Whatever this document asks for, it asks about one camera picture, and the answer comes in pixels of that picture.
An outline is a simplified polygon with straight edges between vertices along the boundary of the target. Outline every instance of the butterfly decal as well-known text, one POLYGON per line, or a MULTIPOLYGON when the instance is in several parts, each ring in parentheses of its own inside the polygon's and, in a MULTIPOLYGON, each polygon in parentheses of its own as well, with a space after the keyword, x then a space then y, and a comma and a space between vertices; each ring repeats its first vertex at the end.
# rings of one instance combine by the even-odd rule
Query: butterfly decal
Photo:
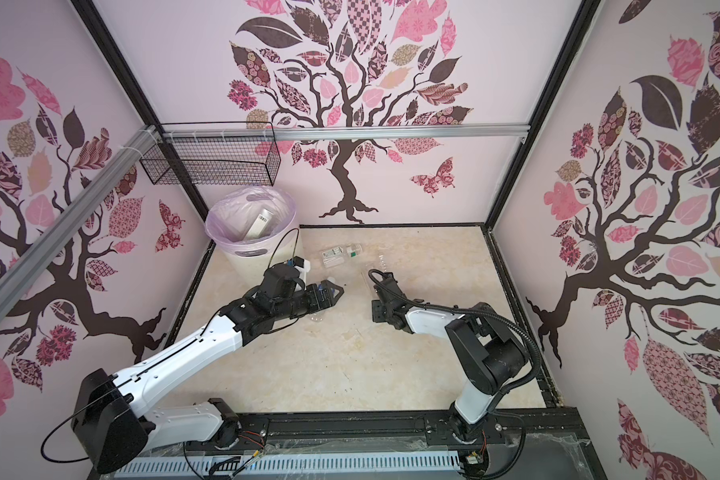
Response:
POLYGON ((170 208, 165 205, 162 200, 160 200, 160 216, 163 217, 163 223, 166 225, 166 228, 157 238, 155 252, 165 250, 169 246, 171 248, 181 246, 181 235, 179 235, 177 231, 181 230, 181 226, 186 220, 182 220, 178 214, 172 214, 170 208))
POLYGON ((434 193, 440 190, 440 187, 454 186, 454 176, 451 175, 453 168, 453 157, 451 157, 440 165, 438 172, 433 177, 431 175, 415 175, 411 177, 411 181, 416 185, 424 187, 424 192, 434 198, 434 193))

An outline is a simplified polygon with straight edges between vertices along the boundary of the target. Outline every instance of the aluminum rail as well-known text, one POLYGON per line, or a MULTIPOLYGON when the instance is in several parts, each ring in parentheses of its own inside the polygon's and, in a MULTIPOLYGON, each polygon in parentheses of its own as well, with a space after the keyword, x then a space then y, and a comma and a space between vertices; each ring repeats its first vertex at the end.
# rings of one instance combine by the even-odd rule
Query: aluminum rail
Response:
POLYGON ((141 152, 146 152, 155 144, 155 136, 154 127, 142 127, 142 130, 137 131, 92 179, 90 185, 58 216, 54 224, 43 232, 18 262, 0 278, 0 322, 21 296, 27 293, 40 274, 45 272, 69 238, 77 233, 77 229, 141 158, 141 152))

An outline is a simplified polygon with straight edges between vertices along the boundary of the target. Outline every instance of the pink wall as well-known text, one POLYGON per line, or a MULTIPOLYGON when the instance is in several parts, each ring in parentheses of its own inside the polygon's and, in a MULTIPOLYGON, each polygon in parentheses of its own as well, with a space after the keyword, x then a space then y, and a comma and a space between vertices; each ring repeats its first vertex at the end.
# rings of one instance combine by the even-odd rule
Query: pink wall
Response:
MULTIPOLYGON (((0 276, 141 125, 68 2, 0 2, 0 276)), ((42 439, 89 372, 158 348, 206 245, 181 188, 120 182, 0 324, 0 478, 86 475, 42 439)))
POLYGON ((609 478, 720 478, 720 0, 606 2, 497 227, 609 478))

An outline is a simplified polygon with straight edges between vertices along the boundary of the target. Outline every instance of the dark brown leaf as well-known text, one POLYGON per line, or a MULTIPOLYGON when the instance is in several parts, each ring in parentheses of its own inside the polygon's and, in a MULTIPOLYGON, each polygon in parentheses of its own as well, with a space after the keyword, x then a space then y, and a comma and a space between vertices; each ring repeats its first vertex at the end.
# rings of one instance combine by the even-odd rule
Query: dark brown leaf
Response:
POLYGON ((634 80, 643 89, 643 115, 659 127, 677 130, 682 119, 682 97, 668 78, 647 75, 634 80))
POLYGON ((273 17, 256 17, 240 25, 237 33, 250 32, 272 48, 288 48, 302 42, 296 30, 273 17))

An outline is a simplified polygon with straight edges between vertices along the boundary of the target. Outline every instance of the beige floor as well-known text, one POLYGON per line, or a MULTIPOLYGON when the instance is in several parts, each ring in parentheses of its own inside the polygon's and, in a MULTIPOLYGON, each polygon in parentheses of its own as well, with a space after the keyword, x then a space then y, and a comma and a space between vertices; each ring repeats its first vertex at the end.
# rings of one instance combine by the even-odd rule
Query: beige floor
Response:
MULTIPOLYGON (((190 405, 218 396, 237 412, 448 408, 466 381, 450 341, 372 322, 375 295, 365 272, 385 266, 380 270, 394 272, 409 298, 460 306, 483 301, 509 317, 480 229, 327 228, 302 229, 301 236, 305 256, 312 262, 308 282, 334 276, 346 285, 339 303, 216 360, 160 404, 190 405), (360 243, 364 252, 344 266, 326 270, 318 260, 321 250, 351 243, 360 243)), ((245 290, 217 248, 179 338, 245 290)), ((499 406, 543 408, 544 400, 532 381, 512 391, 499 406)))

